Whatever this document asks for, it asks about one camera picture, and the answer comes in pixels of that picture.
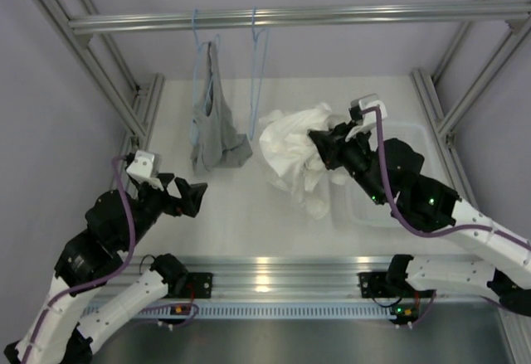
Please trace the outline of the grey tank top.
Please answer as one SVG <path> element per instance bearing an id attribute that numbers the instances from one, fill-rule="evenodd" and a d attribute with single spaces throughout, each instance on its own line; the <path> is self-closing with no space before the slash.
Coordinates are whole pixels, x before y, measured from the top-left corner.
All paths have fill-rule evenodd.
<path id="1" fill-rule="evenodd" d="M 252 156 L 248 137 L 234 125 L 221 82 L 218 47 L 205 44 L 206 69 L 202 93 L 192 102 L 192 170 L 203 176 L 215 168 L 240 168 Z"/>

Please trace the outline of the aluminium hanging rail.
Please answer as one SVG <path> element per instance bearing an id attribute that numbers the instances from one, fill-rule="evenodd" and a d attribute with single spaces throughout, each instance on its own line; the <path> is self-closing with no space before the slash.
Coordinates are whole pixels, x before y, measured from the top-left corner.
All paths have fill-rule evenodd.
<path id="1" fill-rule="evenodd" d="M 525 20 L 529 15 L 530 0 L 483 0 L 78 16 L 67 24 L 74 34 L 85 36 L 252 27 Z"/>

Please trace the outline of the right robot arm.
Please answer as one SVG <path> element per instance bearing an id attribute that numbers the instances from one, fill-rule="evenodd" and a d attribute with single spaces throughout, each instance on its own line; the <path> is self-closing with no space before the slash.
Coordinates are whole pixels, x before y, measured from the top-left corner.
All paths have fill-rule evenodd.
<path id="1" fill-rule="evenodd" d="M 477 256 L 467 265 L 414 255 L 395 255 L 386 275 L 396 295 L 410 290 L 444 290 L 477 295 L 522 316 L 530 315 L 530 243 L 482 214 L 459 193 L 422 175 L 424 157 L 398 138 L 385 139 L 377 127 L 372 149 L 369 132 L 348 136 L 348 124 L 311 130 L 328 170 L 342 168 L 377 205 L 413 235 L 446 238 Z"/>

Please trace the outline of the white tank top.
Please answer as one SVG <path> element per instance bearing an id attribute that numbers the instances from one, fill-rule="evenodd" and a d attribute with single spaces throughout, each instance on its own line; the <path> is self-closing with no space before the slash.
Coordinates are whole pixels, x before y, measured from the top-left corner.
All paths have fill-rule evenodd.
<path id="1" fill-rule="evenodd" d="M 325 187 L 329 182 L 343 186 L 348 174 L 343 169 L 325 168 L 308 132 L 329 131 L 346 120 L 326 103 L 298 112 L 276 109 L 259 119 L 263 130 L 258 144 L 266 180 L 290 194 L 293 204 L 317 220 L 330 211 Z"/>

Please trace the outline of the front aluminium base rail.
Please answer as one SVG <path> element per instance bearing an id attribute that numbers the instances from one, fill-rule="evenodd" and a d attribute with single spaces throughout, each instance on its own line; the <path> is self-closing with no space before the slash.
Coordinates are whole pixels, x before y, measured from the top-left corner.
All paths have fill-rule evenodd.
<path id="1" fill-rule="evenodd" d="M 212 274 L 212 300 L 341 301 L 360 299 L 358 274 L 384 271 L 389 256 L 182 257 L 191 272 Z"/>

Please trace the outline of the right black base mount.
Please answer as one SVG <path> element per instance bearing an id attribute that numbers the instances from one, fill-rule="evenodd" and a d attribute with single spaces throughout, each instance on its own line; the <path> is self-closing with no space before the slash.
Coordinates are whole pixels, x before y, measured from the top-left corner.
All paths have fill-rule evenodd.
<path id="1" fill-rule="evenodd" d="M 388 288 L 386 272 L 373 271 L 358 274 L 359 288 L 363 298 L 393 298 Z"/>

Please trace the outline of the right aluminium frame post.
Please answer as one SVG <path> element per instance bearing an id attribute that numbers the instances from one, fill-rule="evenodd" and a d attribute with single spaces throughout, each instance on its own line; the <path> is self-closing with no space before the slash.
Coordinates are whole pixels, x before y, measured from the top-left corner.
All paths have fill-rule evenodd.
<path id="1" fill-rule="evenodd" d="M 443 170 L 470 201 L 475 194 L 458 153 L 465 119 L 529 42 L 529 9 L 461 22 L 435 69 L 416 68 L 410 74 Z"/>

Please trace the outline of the left aluminium frame post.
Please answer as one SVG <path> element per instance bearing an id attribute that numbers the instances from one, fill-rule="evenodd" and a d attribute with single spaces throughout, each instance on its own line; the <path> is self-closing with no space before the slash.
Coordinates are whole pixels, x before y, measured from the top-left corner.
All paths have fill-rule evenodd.
<path id="1" fill-rule="evenodd" d="M 153 136 L 158 107 L 163 93 L 164 75 L 155 73 L 149 83 L 141 85 L 134 78 L 114 39 L 102 36 L 102 44 L 120 75 L 131 89 L 129 95 L 119 91 L 103 63 L 90 46 L 92 35 L 77 36 L 69 22 L 73 20 L 62 0 L 32 0 L 56 34 L 80 64 L 96 89 L 105 97 L 127 132 L 125 139 L 133 148 L 146 149 Z"/>

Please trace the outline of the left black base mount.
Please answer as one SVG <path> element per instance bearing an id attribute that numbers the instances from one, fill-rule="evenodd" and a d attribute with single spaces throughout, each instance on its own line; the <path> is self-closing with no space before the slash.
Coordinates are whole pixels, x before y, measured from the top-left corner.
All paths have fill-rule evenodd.
<path id="1" fill-rule="evenodd" d="M 189 273 L 182 290 L 184 298 L 209 299 L 212 296 L 213 273 Z"/>

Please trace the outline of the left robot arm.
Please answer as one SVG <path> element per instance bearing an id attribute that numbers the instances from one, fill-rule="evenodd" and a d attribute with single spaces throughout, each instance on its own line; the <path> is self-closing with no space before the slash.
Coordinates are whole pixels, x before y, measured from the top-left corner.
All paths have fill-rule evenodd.
<path id="1" fill-rule="evenodd" d="M 173 197 L 166 186 L 175 182 Z M 89 363 L 130 319 L 155 301 L 182 295 L 189 273 L 175 256 L 157 256 L 122 293 L 91 315 L 83 312 L 116 276 L 127 255 L 162 215 L 195 217 L 206 183 L 189 184 L 172 173 L 163 187 L 137 183 L 138 196 L 102 194 L 86 214 L 87 227 L 69 240 L 54 267 L 46 301 L 27 335 L 4 349 L 11 363 Z"/>

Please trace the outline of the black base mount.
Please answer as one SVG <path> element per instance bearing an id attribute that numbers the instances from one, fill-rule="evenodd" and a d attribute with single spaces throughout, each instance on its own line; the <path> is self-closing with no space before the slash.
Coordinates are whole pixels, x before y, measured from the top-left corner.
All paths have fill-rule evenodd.
<path id="1" fill-rule="evenodd" d="M 184 298 L 209 299 L 212 296 L 213 273 L 189 273 L 182 290 Z"/>
<path id="2" fill-rule="evenodd" d="M 358 274 L 359 288 L 363 298 L 393 298 L 388 288 L 386 272 L 373 271 Z"/>

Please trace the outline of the aluminium frame post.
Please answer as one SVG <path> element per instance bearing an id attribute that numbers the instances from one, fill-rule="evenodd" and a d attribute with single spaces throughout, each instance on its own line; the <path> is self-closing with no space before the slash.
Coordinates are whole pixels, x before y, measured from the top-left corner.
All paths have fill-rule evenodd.
<path id="1" fill-rule="evenodd" d="M 410 74 L 443 170 L 470 201 L 475 194 L 458 153 L 465 119 L 529 42 L 529 9 L 461 22 L 435 69 L 416 68 Z"/>
<path id="2" fill-rule="evenodd" d="M 105 97 L 127 132 L 125 139 L 133 148 L 146 149 L 153 136 L 158 107 L 163 93 L 164 75 L 155 73 L 149 83 L 141 85 L 134 78 L 114 39 L 102 36 L 102 44 L 120 75 L 131 89 L 129 95 L 119 91 L 103 63 L 90 46 L 92 35 L 77 36 L 69 22 L 73 20 L 62 0 L 32 0 L 56 34 L 80 64 L 96 89 Z"/>

